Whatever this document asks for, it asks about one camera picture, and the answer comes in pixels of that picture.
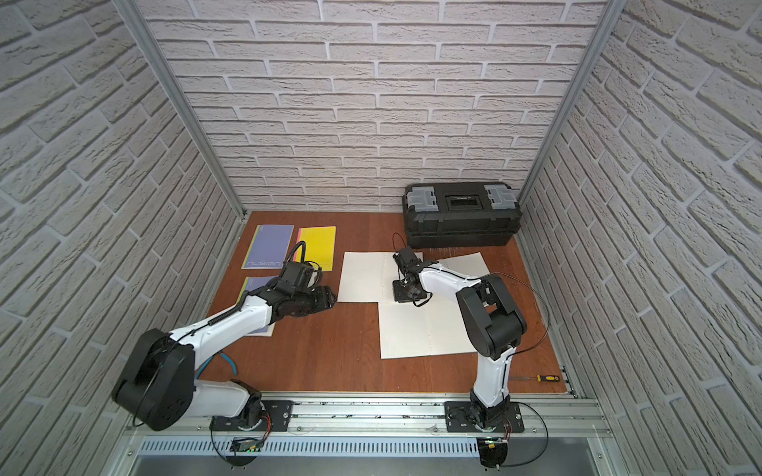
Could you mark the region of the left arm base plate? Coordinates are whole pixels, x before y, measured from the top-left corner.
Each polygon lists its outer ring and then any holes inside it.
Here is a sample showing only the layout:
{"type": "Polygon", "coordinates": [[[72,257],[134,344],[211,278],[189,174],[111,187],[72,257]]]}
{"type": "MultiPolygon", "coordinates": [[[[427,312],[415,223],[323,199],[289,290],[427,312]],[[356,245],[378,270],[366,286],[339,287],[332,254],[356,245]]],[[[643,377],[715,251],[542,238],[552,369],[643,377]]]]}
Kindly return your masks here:
{"type": "Polygon", "coordinates": [[[261,420],[254,426],[241,418],[224,418],[215,416],[212,420],[212,429],[215,432],[264,432],[268,428],[267,418],[270,418],[272,432],[287,432],[294,410],[294,401],[290,400],[264,400],[263,410],[260,412],[261,420]]]}

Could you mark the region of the notebook angled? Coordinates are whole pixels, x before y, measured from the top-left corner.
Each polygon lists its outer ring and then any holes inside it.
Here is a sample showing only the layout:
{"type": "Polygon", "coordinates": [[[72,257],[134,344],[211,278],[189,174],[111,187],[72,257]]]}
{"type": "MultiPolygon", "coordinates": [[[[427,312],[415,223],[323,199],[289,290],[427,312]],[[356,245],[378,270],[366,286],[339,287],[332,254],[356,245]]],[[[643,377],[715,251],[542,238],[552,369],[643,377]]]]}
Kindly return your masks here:
{"type": "Polygon", "coordinates": [[[390,252],[345,252],[339,283],[340,303],[394,303],[398,266],[390,252]]]}

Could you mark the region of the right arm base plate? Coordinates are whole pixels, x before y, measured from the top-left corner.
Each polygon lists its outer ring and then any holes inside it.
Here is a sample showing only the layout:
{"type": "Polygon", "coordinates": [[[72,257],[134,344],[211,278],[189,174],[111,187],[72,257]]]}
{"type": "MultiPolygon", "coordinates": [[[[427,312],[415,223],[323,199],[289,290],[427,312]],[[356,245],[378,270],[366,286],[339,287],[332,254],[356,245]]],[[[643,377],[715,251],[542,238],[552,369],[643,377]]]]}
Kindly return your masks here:
{"type": "Polygon", "coordinates": [[[450,401],[444,403],[446,430],[457,432],[480,432],[481,434],[521,434],[525,424],[517,402],[501,404],[486,412],[474,410],[471,402],[450,401]]]}

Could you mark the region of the yellow cover notebook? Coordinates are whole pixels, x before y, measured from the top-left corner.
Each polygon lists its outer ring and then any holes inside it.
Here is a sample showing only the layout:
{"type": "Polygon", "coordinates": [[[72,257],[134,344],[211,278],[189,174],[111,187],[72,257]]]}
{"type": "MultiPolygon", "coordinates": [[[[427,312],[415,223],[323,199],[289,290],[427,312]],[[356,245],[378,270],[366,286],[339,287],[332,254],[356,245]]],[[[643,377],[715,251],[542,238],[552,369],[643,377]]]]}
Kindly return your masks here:
{"type": "Polygon", "coordinates": [[[306,243],[305,259],[317,263],[324,272],[333,271],[335,237],[335,226],[303,227],[298,233],[298,240],[306,243]]]}

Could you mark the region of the purple cover notebook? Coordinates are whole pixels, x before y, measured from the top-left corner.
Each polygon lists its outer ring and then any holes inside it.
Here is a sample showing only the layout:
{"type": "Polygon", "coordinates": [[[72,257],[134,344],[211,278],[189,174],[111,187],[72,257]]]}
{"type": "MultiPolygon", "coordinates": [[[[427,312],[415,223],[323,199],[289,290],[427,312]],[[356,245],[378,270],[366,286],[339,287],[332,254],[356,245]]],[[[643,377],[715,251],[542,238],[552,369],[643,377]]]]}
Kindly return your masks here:
{"type": "Polygon", "coordinates": [[[242,268],[245,270],[280,269],[289,251],[293,230],[293,225],[258,225],[242,268]]]}

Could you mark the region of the black plastic toolbox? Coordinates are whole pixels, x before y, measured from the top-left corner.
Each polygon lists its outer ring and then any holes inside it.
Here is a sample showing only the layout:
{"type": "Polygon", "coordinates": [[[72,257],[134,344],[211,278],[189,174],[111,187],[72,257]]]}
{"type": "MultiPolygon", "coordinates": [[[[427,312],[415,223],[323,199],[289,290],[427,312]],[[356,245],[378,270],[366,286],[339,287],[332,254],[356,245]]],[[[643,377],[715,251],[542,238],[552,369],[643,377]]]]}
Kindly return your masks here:
{"type": "Polygon", "coordinates": [[[504,246],[522,217],[514,190],[504,182],[410,184],[402,206],[414,249],[504,246]]]}

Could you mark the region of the aluminium mounting rail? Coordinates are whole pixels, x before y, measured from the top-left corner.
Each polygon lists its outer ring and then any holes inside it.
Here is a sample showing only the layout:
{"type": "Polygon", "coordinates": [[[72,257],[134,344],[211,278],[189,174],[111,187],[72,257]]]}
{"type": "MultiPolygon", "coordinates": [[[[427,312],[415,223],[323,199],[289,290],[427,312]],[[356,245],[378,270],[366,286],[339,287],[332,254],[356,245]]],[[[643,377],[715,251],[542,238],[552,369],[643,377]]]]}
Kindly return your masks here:
{"type": "Polygon", "coordinates": [[[466,401],[465,394],[386,394],[386,393],[309,393],[267,392],[264,400],[294,401],[287,432],[215,432],[208,416],[192,416],[163,430],[163,436],[200,436],[214,438],[612,438],[613,431],[599,403],[569,395],[518,394],[517,402],[525,424],[521,434],[451,434],[446,430],[444,403],[466,401]]]}

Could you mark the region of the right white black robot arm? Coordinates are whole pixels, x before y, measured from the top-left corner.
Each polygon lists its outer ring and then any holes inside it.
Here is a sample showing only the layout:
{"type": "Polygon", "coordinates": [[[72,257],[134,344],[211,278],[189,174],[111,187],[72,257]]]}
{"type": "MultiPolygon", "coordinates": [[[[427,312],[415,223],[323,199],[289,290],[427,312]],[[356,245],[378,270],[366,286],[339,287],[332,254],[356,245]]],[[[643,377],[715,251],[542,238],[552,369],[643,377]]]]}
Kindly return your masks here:
{"type": "Polygon", "coordinates": [[[513,357],[528,330],[515,299],[495,274],[468,277],[437,261],[420,259],[410,247],[393,254],[399,278],[395,301],[422,307],[433,297],[458,305],[470,343],[479,354],[470,391],[470,420],[491,430],[506,419],[511,403],[508,380],[513,357]]]}

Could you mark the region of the yellow handled screwdriver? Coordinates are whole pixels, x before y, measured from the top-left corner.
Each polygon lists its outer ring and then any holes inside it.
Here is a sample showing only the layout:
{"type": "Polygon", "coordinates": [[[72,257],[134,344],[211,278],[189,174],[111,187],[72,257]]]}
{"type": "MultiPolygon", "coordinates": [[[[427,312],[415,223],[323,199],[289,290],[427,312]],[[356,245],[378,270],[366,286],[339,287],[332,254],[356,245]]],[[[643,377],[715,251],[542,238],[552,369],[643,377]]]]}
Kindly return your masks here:
{"type": "Polygon", "coordinates": [[[510,381],[532,381],[538,383],[559,383],[562,378],[558,375],[511,376],[510,381]]]}

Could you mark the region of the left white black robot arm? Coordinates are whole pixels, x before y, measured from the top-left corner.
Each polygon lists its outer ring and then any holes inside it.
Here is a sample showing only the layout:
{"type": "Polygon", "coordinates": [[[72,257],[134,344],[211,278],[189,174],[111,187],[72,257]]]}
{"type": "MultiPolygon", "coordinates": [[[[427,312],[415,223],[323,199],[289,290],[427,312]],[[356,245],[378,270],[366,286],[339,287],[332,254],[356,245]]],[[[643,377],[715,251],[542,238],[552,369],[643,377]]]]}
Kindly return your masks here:
{"type": "Polygon", "coordinates": [[[144,332],[113,387],[112,400],[151,430],[166,430],[193,416],[228,418],[242,430],[256,428],[264,418],[258,390],[240,380],[205,381],[196,372],[253,331],[335,305],[337,297],[321,284],[323,270],[307,260],[306,251],[306,242],[298,242],[277,277],[216,315],[169,332],[144,332]]]}

